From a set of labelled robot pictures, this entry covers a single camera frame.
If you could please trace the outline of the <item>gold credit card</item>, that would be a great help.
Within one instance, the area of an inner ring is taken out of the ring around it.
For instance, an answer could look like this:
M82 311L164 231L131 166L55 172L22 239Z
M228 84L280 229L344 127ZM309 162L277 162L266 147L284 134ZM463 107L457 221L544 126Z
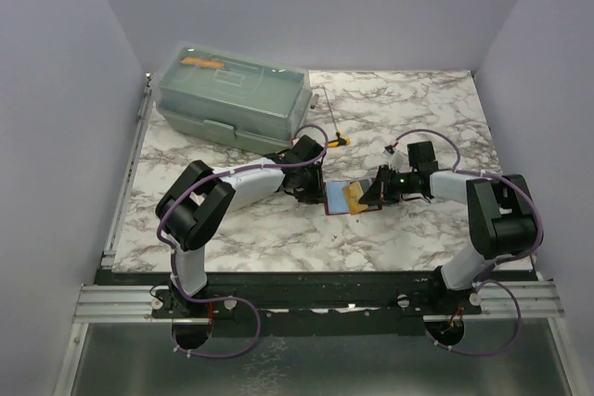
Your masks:
M361 205L358 203L359 198L363 195L359 181L351 182L345 186L342 189L342 194L350 214L357 215L370 210L369 205Z

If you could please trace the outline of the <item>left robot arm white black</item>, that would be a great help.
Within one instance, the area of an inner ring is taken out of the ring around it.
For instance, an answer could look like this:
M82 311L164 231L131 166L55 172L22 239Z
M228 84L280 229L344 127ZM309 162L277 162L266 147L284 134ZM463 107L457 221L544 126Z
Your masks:
M172 265L169 295L160 297L163 308L186 317L204 310L208 300L205 247L228 212L278 192L308 204L323 202L326 152L325 146L304 135L290 148L225 171L201 160L191 162L155 210L157 238L169 246Z

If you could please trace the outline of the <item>red leather card holder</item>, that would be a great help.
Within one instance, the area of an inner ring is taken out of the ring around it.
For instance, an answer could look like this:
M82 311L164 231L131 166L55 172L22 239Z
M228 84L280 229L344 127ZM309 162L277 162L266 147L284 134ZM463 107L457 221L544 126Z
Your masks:
M381 211L381 205L362 205L357 201L364 192L369 190L371 184L371 178L326 182L324 184L325 213L328 216L334 216Z

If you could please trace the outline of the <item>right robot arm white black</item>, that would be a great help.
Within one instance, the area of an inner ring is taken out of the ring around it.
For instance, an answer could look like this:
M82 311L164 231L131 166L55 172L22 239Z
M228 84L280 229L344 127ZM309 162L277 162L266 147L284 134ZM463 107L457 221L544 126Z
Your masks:
M503 262L527 257L542 243L544 230L527 183L519 174L498 176L439 167L433 143L407 146L408 172L379 167L360 206L383 207L406 198L439 198L467 209L470 242L446 264L435 268L422 302L446 314L467 300L476 279Z

